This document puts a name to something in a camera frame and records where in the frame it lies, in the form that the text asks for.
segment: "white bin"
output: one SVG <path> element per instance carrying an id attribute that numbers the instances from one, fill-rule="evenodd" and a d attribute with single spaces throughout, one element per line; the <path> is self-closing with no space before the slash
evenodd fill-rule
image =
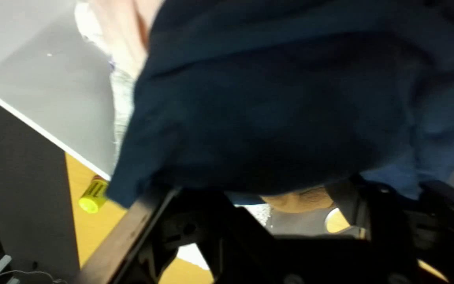
<path id="1" fill-rule="evenodd" d="M 110 66 L 77 33 L 74 5 L 0 0 L 0 106 L 109 178 Z"/>

